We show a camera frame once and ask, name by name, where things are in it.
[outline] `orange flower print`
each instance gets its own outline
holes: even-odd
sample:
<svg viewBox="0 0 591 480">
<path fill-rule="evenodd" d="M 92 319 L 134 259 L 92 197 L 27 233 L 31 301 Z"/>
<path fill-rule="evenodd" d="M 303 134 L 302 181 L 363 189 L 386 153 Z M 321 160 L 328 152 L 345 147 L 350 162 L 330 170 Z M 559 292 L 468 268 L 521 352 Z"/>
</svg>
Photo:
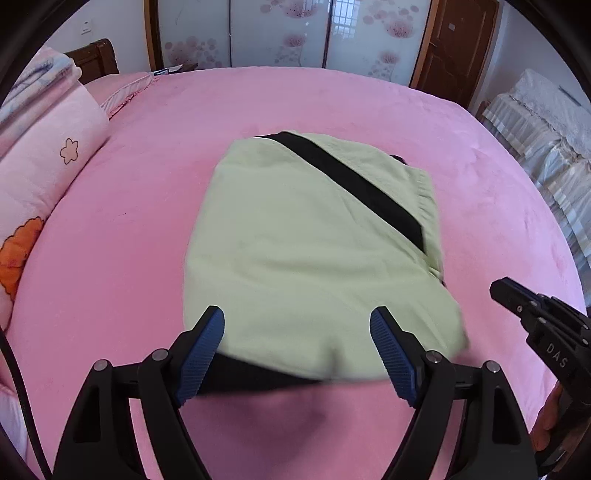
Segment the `orange flower print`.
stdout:
<svg viewBox="0 0 591 480">
<path fill-rule="evenodd" d="M 12 301 L 17 295 L 22 270 L 42 228 L 43 220 L 40 217 L 31 218 L 4 240 L 0 248 L 0 284 Z"/>
<path fill-rule="evenodd" d="M 60 157 L 64 159 L 66 165 L 71 161 L 78 160 L 78 140 L 68 138 L 66 146 L 60 150 Z"/>
</svg>

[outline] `white wall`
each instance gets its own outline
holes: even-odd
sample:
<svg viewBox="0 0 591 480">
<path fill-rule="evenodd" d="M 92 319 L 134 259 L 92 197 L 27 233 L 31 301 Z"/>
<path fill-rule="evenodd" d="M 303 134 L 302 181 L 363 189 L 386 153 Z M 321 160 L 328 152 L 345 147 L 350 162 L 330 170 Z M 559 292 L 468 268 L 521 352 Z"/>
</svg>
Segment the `white wall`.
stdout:
<svg viewBox="0 0 591 480">
<path fill-rule="evenodd" d="M 81 34 L 82 24 L 92 31 Z M 64 23 L 46 45 L 65 52 L 108 38 L 121 73 L 148 72 L 148 47 L 144 27 L 144 0 L 90 0 Z"/>
<path fill-rule="evenodd" d="M 503 5 L 498 41 L 493 51 L 486 74 L 477 89 L 470 111 L 475 113 L 483 100 L 492 100 L 496 95 L 507 92 L 519 79 L 521 73 L 530 68 L 564 87 L 582 105 L 591 106 L 591 102 L 570 68 L 544 36 L 509 4 Z"/>
</svg>

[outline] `wall socket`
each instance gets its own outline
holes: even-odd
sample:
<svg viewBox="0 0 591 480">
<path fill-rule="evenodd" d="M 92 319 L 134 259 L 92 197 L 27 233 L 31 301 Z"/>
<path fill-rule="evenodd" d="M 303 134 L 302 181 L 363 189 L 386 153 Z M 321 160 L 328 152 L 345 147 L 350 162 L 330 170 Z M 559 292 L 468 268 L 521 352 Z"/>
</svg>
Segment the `wall socket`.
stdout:
<svg viewBox="0 0 591 480">
<path fill-rule="evenodd" d="M 92 32 L 92 20 L 84 20 L 82 22 L 82 28 L 80 29 L 80 35 Z"/>
</svg>

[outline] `headboard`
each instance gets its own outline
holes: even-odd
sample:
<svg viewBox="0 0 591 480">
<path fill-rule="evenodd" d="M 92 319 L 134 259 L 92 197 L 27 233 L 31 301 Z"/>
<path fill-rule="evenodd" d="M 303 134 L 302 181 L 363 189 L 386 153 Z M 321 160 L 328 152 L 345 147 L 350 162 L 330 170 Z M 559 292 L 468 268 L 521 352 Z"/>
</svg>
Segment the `headboard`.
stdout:
<svg viewBox="0 0 591 480">
<path fill-rule="evenodd" d="M 74 63 L 82 69 L 80 83 L 86 84 L 111 73 L 119 73 L 113 45 L 102 38 L 77 50 L 67 51 Z"/>
</svg>

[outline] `blue gripper pad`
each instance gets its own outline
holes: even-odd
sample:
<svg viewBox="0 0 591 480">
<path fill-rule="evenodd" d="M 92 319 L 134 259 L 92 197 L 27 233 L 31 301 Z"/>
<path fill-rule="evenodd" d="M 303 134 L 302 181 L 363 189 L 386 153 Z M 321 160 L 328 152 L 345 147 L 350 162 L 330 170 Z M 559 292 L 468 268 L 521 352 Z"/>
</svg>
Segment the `blue gripper pad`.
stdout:
<svg viewBox="0 0 591 480">
<path fill-rule="evenodd" d="M 386 367 L 396 395 L 406 400 L 412 407 L 417 401 L 417 385 L 413 365 L 378 309 L 371 313 L 369 333 Z"/>
<path fill-rule="evenodd" d="M 217 309 L 187 355 L 181 367 L 176 394 L 179 405 L 182 406 L 189 398 L 197 395 L 217 346 L 222 341 L 224 325 L 223 312 Z"/>
</svg>

